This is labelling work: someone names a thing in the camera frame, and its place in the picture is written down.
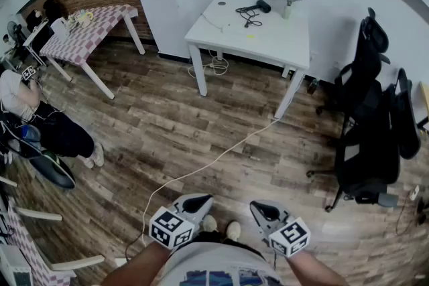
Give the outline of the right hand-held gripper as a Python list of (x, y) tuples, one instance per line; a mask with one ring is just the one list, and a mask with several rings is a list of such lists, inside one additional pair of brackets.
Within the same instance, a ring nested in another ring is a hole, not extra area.
[(290, 214), (290, 211), (278, 202), (271, 200), (254, 200), (250, 211), (259, 227), (260, 233), (268, 237), (268, 245), (276, 253), (292, 257), (308, 246), (310, 230), (301, 217), (279, 224), (279, 214)]

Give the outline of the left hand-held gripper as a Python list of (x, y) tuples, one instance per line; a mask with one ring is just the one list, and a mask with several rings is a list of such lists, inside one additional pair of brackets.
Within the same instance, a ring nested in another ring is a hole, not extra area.
[(180, 196), (170, 207), (160, 207), (149, 221), (149, 237), (169, 250), (188, 243), (212, 207), (212, 195)]

